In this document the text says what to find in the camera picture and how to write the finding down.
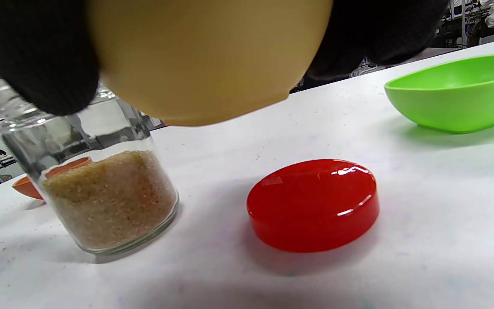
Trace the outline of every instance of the glass jar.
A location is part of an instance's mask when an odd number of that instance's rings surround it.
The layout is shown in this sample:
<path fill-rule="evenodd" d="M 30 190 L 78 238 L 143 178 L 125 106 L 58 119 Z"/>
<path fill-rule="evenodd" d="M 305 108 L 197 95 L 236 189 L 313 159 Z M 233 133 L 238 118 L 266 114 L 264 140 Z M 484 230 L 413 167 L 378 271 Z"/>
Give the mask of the glass jar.
<path fill-rule="evenodd" d="M 0 88 L 0 134 L 81 249 L 117 254 L 161 233 L 178 193 L 141 114 L 100 86 L 83 111 L 59 117 Z"/>

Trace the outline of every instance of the granulated sugar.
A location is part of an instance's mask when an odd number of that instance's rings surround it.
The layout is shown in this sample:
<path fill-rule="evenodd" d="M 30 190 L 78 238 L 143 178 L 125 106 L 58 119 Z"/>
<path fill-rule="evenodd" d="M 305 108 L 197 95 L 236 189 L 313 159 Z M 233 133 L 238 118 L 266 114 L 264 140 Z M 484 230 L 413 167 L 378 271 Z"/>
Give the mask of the granulated sugar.
<path fill-rule="evenodd" d="M 63 223 L 81 246 L 115 248 L 152 232 L 177 195 L 148 151 L 126 151 L 43 182 Z"/>

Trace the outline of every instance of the white tabletop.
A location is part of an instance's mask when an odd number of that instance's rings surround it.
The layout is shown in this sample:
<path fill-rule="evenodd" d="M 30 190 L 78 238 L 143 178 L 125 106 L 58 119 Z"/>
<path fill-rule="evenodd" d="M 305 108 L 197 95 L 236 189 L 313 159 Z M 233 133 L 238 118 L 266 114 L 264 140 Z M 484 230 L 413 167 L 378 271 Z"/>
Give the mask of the white tabletop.
<path fill-rule="evenodd" d="M 153 139 L 181 194 L 157 241 L 95 263 L 48 206 L 0 185 L 0 309 L 494 309 L 494 127 L 447 135 L 394 110 L 383 84 L 494 53 L 494 43 L 293 94 L 232 121 Z M 295 162 L 376 175 L 377 224 L 320 254 L 261 244 L 245 199 Z"/>

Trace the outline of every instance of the gloved hand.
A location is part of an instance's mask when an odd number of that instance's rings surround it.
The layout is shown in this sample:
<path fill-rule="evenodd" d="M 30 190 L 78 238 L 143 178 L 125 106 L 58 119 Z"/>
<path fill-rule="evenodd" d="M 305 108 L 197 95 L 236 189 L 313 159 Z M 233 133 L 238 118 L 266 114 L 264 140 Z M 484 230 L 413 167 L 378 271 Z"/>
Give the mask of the gloved hand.
<path fill-rule="evenodd" d="M 331 80 L 363 57 L 400 63 L 433 38 L 448 0 L 335 0 L 323 42 L 308 69 Z M 41 110 L 69 115 L 86 107 L 99 64 L 86 0 L 0 0 L 0 76 Z"/>

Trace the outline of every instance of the red jar lid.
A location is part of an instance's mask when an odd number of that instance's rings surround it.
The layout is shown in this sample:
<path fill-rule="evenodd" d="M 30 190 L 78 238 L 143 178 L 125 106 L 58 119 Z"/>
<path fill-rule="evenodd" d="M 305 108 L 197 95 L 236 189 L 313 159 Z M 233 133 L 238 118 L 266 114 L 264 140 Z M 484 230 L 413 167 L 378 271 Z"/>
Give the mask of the red jar lid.
<path fill-rule="evenodd" d="M 247 197 L 255 234 L 292 252 L 343 246 L 363 235 L 379 213 L 377 183 L 365 167 L 313 160 L 282 168 L 258 182 Z"/>

